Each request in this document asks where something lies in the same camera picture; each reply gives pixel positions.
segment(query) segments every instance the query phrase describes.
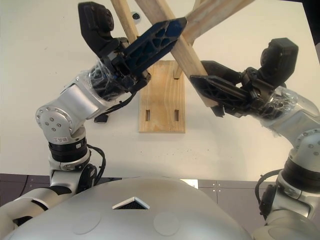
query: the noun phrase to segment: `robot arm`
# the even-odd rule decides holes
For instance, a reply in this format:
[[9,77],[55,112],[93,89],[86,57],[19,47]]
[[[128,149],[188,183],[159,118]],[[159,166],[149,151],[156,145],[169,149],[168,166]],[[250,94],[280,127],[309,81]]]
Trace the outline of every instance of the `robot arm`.
[[[106,166],[101,149],[87,144],[86,120],[113,112],[147,85],[147,68],[166,55],[181,35],[187,20],[158,22],[129,45],[124,37],[113,38],[113,17],[103,5],[78,5],[81,34],[98,56],[98,63],[81,72],[57,99],[36,111],[36,122],[49,144],[50,187],[34,189],[0,208],[0,239],[44,211],[94,185]],[[115,105],[124,93],[129,100]],[[94,149],[102,156],[99,173],[90,164]]]
[[311,101],[284,85],[294,72],[297,55],[298,47],[289,39],[273,39],[262,53],[259,70],[236,72],[203,61],[208,76],[190,79],[199,93],[219,103],[212,108],[216,116],[252,115],[293,146],[284,169],[276,171],[276,184],[258,199],[266,226],[254,232],[256,240],[320,238],[310,221],[320,199],[320,113]]

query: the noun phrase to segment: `black cable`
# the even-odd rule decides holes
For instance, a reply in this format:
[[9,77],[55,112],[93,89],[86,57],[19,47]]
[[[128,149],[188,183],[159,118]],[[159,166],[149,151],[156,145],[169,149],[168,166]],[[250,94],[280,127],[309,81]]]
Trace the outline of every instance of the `black cable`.
[[21,196],[22,196],[22,194],[24,193],[24,191],[25,191],[25,189],[26,189],[26,186],[27,186],[27,183],[28,183],[29,176],[30,176],[30,175],[27,175],[27,176],[26,176],[26,178],[25,178],[24,186],[23,186],[23,188],[22,188],[22,191],[21,191],[21,193],[20,193],[19,197],[21,197]]
[[256,183],[255,188],[254,188],[254,194],[255,194],[256,199],[258,200],[259,205],[260,205],[260,202],[261,202],[260,194],[259,194],[260,185],[266,179],[268,179],[268,178],[270,178],[272,176],[278,175],[281,170],[282,170],[282,168],[278,169],[278,170],[270,171],[270,172],[266,173],[265,175],[261,175],[260,179],[258,180],[258,182]]
[[105,155],[104,151],[102,151],[102,149],[100,149],[100,148],[98,148],[96,146],[91,146],[91,145],[87,144],[87,147],[89,149],[95,150],[102,157],[102,163],[101,163],[101,166],[100,166],[100,170],[99,170],[98,174],[96,175],[96,178],[95,178],[95,181],[94,181],[94,186],[95,186],[100,181],[100,179],[102,177],[102,174],[104,174],[104,171],[105,171],[105,168],[106,168],[106,165],[107,165],[106,155]]
[[133,92],[133,93],[131,94],[131,96],[128,97],[126,100],[121,101],[120,103],[118,103],[118,104],[110,107],[108,110],[106,110],[106,111],[105,111],[104,113],[102,113],[102,114],[103,114],[103,115],[107,115],[107,114],[110,114],[110,113],[112,113],[112,112],[114,112],[114,111],[116,111],[116,110],[119,110],[119,109],[123,108],[124,106],[128,105],[128,103],[131,102],[131,100],[135,97],[136,94],[137,94],[137,92]]

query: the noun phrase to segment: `plastic wrap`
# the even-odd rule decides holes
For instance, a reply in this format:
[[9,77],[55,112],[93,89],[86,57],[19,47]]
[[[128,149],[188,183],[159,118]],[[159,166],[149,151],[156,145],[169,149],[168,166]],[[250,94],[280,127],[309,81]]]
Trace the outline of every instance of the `plastic wrap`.
[[277,87],[263,110],[257,116],[262,120],[275,120],[291,112],[298,103],[298,94],[285,87]]
[[88,71],[89,84],[106,101],[113,101],[125,92],[112,71],[110,62],[102,63],[100,60]]

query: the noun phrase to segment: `black vent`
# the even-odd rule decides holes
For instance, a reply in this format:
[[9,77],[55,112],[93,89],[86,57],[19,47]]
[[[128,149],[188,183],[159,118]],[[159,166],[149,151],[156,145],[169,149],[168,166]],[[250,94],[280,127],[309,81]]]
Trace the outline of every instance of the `black vent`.
[[147,209],[145,206],[142,206],[139,202],[137,201],[132,201],[126,205],[123,205],[117,209]]
[[149,209],[150,206],[142,201],[140,198],[133,196],[124,200],[112,207],[113,210],[116,209]]

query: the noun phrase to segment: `white table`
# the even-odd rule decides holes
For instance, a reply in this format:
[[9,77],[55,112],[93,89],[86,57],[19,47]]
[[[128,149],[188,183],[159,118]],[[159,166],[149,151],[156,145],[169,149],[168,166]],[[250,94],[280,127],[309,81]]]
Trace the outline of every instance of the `white table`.
[[[56,98],[95,56],[81,37],[76,0],[6,1],[1,6],[0,173],[47,175],[48,143],[35,121],[36,109]],[[113,13],[114,37],[124,36]],[[130,9],[141,13],[134,1]],[[193,0],[168,0],[177,17]],[[140,33],[150,27],[142,14]],[[302,4],[257,0],[195,41],[201,60],[236,71],[260,67],[271,39],[288,37],[299,46],[295,72],[287,86],[320,106],[320,67]],[[165,60],[173,59],[169,54]],[[282,168],[291,148],[283,137],[247,116],[215,117],[186,80],[186,133],[138,133],[139,97],[113,113],[106,125],[85,126],[87,140],[106,152],[104,176],[169,176],[255,181]],[[92,161],[99,164],[98,155]]]

